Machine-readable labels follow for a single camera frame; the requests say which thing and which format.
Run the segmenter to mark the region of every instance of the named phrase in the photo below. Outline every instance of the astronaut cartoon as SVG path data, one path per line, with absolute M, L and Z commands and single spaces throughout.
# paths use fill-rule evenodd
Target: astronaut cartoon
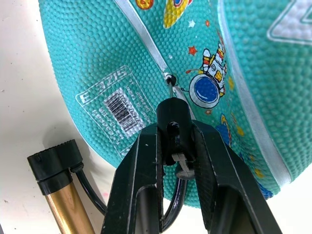
M 190 82 L 190 98 L 202 108 L 214 108 L 220 98 L 225 95 L 224 77 L 227 72 L 226 63 L 222 65 L 224 49 L 218 43 L 216 54 L 211 54 L 208 49 L 203 52 L 203 63 L 199 74 Z

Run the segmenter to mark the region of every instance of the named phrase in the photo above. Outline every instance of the barcode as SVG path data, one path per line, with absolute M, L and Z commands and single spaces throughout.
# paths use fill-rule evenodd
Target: barcode
M 144 127 L 142 119 L 138 116 L 136 110 L 121 88 L 109 96 L 104 103 L 114 115 L 127 137 L 132 136 Z

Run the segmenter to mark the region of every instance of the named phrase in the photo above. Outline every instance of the white star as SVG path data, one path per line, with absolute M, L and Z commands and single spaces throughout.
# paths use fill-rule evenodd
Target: white star
M 195 26 L 194 20 L 189 21 L 189 28 L 194 28 L 194 26 Z

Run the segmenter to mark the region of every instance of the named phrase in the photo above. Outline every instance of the yellow cartoon figure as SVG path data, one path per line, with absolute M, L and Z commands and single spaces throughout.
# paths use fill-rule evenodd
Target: yellow cartoon figure
M 164 11 L 164 27 L 170 28 L 182 16 L 192 0 L 167 0 Z

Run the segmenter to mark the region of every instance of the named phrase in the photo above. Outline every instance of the black hose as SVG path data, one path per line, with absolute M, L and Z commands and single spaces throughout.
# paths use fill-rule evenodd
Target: black hose
M 76 172 L 77 178 L 83 187 L 84 191 L 88 195 L 89 199 L 92 201 L 92 203 L 97 207 L 97 209 L 103 214 L 106 214 L 107 206 L 104 204 L 104 202 L 101 201 L 101 199 L 98 197 L 96 192 L 94 192 L 93 188 L 91 187 L 86 175 L 84 174 L 83 170 L 79 170 Z
M 175 181 L 175 191 L 170 202 L 169 208 L 164 216 L 162 223 L 162 231 L 167 230 L 179 215 L 184 204 L 187 180 L 177 178 Z

